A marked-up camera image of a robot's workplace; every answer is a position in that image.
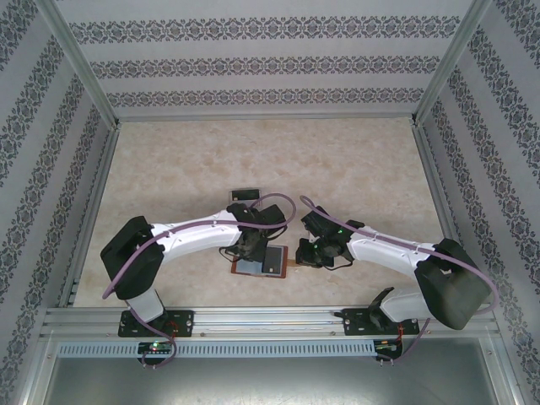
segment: beige floor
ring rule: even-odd
[[[100,205],[75,306],[123,306],[101,294],[100,250],[137,215],[172,223],[218,212],[228,191],[260,187],[296,201],[306,194],[340,219],[417,241],[442,237],[408,119],[191,121],[124,124]],[[276,200],[288,214],[286,202]],[[289,257],[306,231],[300,218],[276,240]],[[290,268],[286,279],[230,274],[217,249],[164,265],[154,282],[165,305],[368,304],[408,278],[368,262],[329,272]]]

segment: aluminum frame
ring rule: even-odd
[[[219,345],[219,343],[241,344],[256,341],[348,343],[373,339],[371,336],[345,336],[343,321],[333,315],[333,312],[342,310],[342,306],[189,309],[195,312],[193,334],[192,337],[177,339],[179,342],[213,342]],[[119,341],[153,341],[151,337],[135,339],[117,336],[118,322],[124,310],[123,308],[47,310],[35,356],[18,403],[21,405],[44,403],[62,342],[100,342],[106,345]],[[501,405],[524,403],[493,314],[475,316],[463,331],[453,331],[437,321],[432,321],[424,338],[477,338],[499,403]]]

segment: wall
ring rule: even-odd
[[[30,0],[0,2],[0,404],[56,306],[108,128]]]
[[[462,243],[499,288],[527,403],[540,403],[540,2],[493,2],[424,123]]]
[[[470,0],[58,1],[120,118],[414,112]]]

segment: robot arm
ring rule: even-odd
[[[152,286],[161,264],[211,247],[224,248],[225,252],[238,259],[262,262],[268,241],[278,231],[287,228],[285,225],[256,229],[240,223],[264,227],[283,224],[285,217],[277,205],[259,211],[233,203],[209,217],[179,224],[149,224],[142,216],[130,219],[100,254],[111,280],[116,278],[127,260],[143,244],[164,232],[170,233],[154,241],[137,256],[116,284],[116,296],[127,301],[143,321],[157,322],[160,317],[166,318],[162,316],[165,308]]]
[[[326,213],[321,207],[317,209]],[[369,237],[315,212],[306,215],[302,223],[313,238],[312,241],[300,240],[297,263],[335,270],[338,268],[333,268],[335,257],[343,257],[351,264],[354,260],[365,260],[392,268],[415,281],[416,287],[386,289],[375,299],[377,304],[370,307],[373,312],[370,318],[380,328],[391,322],[434,316],[452,329],[463,329],[491,292],[477,275],[435,256],[438,252],[476,267],[453,240],[419,244],[384,235],[357,221],[347,222],[347,225],[373,235]],[[417,250],[402,247],[410,245],[417,246]]]

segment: purple cable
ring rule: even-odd
[[[176,232],[179,232],[181,230],[187,230],[189,228],[193,228],[195,226],[201,226],[201,225],[238,225],[238,226],[245,226],[246,228],[255,228],[255,229],[258,229],[258,230],[275,230],[276,228],[282,228],[285,225],[289,224],[293,220],[294,216],[296,215],[296,204],[294,204],[294,201],[289,196],[286,196],[286,195],[281,194],[279,192],[272,192],[270,194],[267,194],[266,196],[262,196],[261,198],[256,200],[254,202],[254,204],[257,204],[260,201],[262,201],[262,200],[264,200],[266,198],[269,198],[269,197],[281,197],[281,198],[284,198],[293,207],[293,213],[290,215],[290,217],[287,218],[287,220],[285,222],[282,222],[280,224],[275,224],[275,225],[260,225],[260,224],[249,224],[247,222],[228,221],[228,220],[217,220],[217,221],[205,220],[205,221],[191,222],[190,224],[178,225],[177,227],[166,230],[165,232],[162,232],[162,233],[156,235],[155,237],[153,237],[152,239],[147,240],[146,242],[144,242],[141,245],[141,247],[139,247],[129,257],[129,259],[126,260],[124,265],[120,268],[120,271],[118,272],[118,274],[112,279],[111,283],[105,289],[105,292],[103,293],[101,298],[103,300],[106,300],[109,297],[109,295],[112,294],[112,292],[114,291],[116,285],[120,282],[122,277],[124,277],[124,274],[126,273],[127,269],[132,265],[133,262],[135,262],[135,259],[137,259],[137,257],[139,257],[139,255],[141,253],[143,253],[150,245],[152,245],[154,242],[156,242],[156,241],[158,241],[160,239],[163,239],[163,238],[165,238],[165,237],[167,237],[169,235],[175,234]]]
[[[181,230],[187,230],[189,228],[193,228],[195,226],[201,226],[201,225],[238,225],[238,226],[245,226],[246,228],[256,228],[256,229],[259,229],[259,230],[274,230],[276,228],[282,228],[285,225],[289,224],[294,219],[294,216],[296,215],[296,204],[294,204],[294,201],[289,196],[286,196],[286,195],[281,194],[279,192],[271,192],[270,194],[267,194],[266,196],[262,196],[261,198],[256,200],[251,206],[253,207],[254,205],[259,203],[260,201],[262,201],[262,200],[264,200],[266,198],[269,198],[269,197],[281,197],[281,198],[284,198],[285,200],[287,200],[291,204],[291,206],[293,208],[293,212],[290,214],[290,217],[288,217],[285,222],[282,222],[280,224],[275,224],[275,225],[259,225],[259,224],[249,224],[247,222],[238,222],[238,221],[227,221],[227,220],[212,221],[212,220],[206,220],[206,221],[192,222],[190,224],[178,225],[177,227],[166,230],[165,232],[162,232],[159,235],[156,235],[154,238],[152,238],[152,239],[148,240],[147,242],[143,243],[129,257],[129,259],[126,260],[124,265],[120,268],[120,271],[118,272],[118,274],[112,279],[111,283],[107,286],[107,288],[106,288],[105,292],[103,293],[103,295],[101,296],[101,298],[103,298],[103,300],[105,300],[106,298],[109,297],[109,295],[111,295],[111,293],[114,291],[116,285],[120,282],[120,280],[122,279],[122,277],[126,273],[127,269],[132,265],[132,263],[135,261],[135,259],[137,259],[137,257],[141,253],[143,253],[143,251],[145,249],[147,249],[155,241],[163,239],[165,237],[168,237],[169,235],[174,234],[176,232],[179,232]],[[130,312],[132,313],[133,317],[137,320],[137,322],[139,322],[141,325],[143,325],[149,331],[155,333],[156,335],[159,335],[162,338],[167,339],[173,346],[172,355],[169,356],[167,359],[163,360],[161,363],[153,365],[152,368],[154,370],[158,369],[159,367],[163,367],[164,365],[166,365],[167,363],[172,361],[172,359],[176,356],[176,351],[178,349],[177,346],[176,346],[175,339],[172,336],[169,336],[166,333],[163,333],[163,332],[159,331],[158,329],[155,329],[154,327],[151,327],[147,322],[143,321],[143,319],[138,315],[138,313],[135,312],[135,310],[133,308],[131,308],[127,302],[126,302],[126,304],[127,304],[128,308],[129,308]],[[146,359],[146,355],[148,353],[149,352],[144,352],[143,357],[141,358],[141,363],[143,364],[143,367],[147,366],[147,364],[144,362],[144,360]]]
[[[369,232],[369,231],[364,230],[362,228],[358,228],[358,229],[354,228],[354,227],[352,227],[350,225],[345,224],[344,222],[340,221],[339,219],[336,219],[336,218],[331,217],[330,215],[328,215],[326,213],[323,213],[321,210],[317,209],[315,204],[306,196],[300,196],[300,201],[303,202],[305,205],[307,205],[311,209],[311,211],[313,211],[314,213],[318,213],[323,218],[326,218],[326,219],[332,221],[335,224],[341,225],[346,230],[353,231],[353,232],[355,232],[357,234],[361,234],[361,235],[367,236],[369,238],[382,240],[383,242],[390,243],[391,245],[394,245],[394,246],[404,247],[404,248],[409,249],[411,251],[420,251],[422,253],[425,253],[426,255],[431,255],[431,256],[435,256],[435,257],[438,257],[438,258],[443,259],[443,260],[447,260],[448,262],[452,262],[452,263],[454,263],[454,264],[456,264],[456,265],[458,265],[460,267],[463,267],[463,268],[467,269],[469,272],[479,276],[489,286],[489,288],[491,289],[491,292],[493,293],[493,302],[488,307],[486,307],[486,308],[484,308],[482,310],[477,310],[475,312],[475,315],[480,315],[480,314],[485,314],[487,312],[490,312],[499,304],[499,299],[500,298],[499,298],[499,291],[497,290],[497,287],[495,287],[495,284],[493,283],[493,281],[491,281],[489,279],[488,276],[483,274],[477,268],[475,268],[475,267],[473,267],[473,266],[471,266],[471,265],[469,265],[469,264],[467,264],[465,262],[462,262],[461,260],[457,260],[454,257],[447,256],[447,255],[444,255],[442,253],[439,253],[438,251],[431,251],[429,249],[425,249],[423,247],[418,247],[418,246],[410,244],[410,243],[406,243],[406,242],[402,242],[400,240],[395,240],[395,239],[392,239],[392,238],[388,238],[386,236],[382,236],[382,235],[379,235],[379,234]]]
[[[422,329],[420,329],[419,334],[416,335],[416,337],[414,338],[411,345],[407,348],[407,351],[405,353],[403,353],[401,356],[399,356],[397,359],[395,359],[394,363],[399,363],[400,361],[402,361],[403,359],[405,359],[407,356],[409,356],[411,354],[414,347],[417,344],[419,344],[419,341],[420,341],[420,338],[422,337],[422,335],[424,335],[425,330],[427,329],[427,327],[429,325],[429,321],[431,321],[431,318],[428,318],[428,319],[425,320],[424,326],[422,327]]]
[[[132,307],[129,306],[129,303],[127,301],[126,301],[126,304],[127,304],[127,307],[129,308],[129,311],[132,313],[133,317],[137,320],[138,323],[140,323],[141,325],[143,325],[149,331],[155,333],[156,335],[159,335],[162,338],[167,339],[170,342],[170,344],[172,344],[172,347],[173,347],[172,355],[169,356],[167,359],[163,360],[161,363],[154,364],[152,366],[152,368],[155,370],[155,369],[158,369],[159,367],[163,367],[167,363],[170,363],[172,361],[172,359],[176,356],[176,352],[178,351],[178,347],[176,346],[175,339],[172,336],[169,336],[166,333],[163,333],[163,332],[159,331],[158,329],[156,329],[154,327],[151,327],[148,323],[143,321],[143,319],[138,315],[137,312],[135,312],[135,310]],[[147,366],[147,364],[144,362],[144,360],[146,359],[146,355],[148,353],[150,353],[150,352],[144,352],[143,357],[141,358],[141,363],[143,364],[143,367]]]

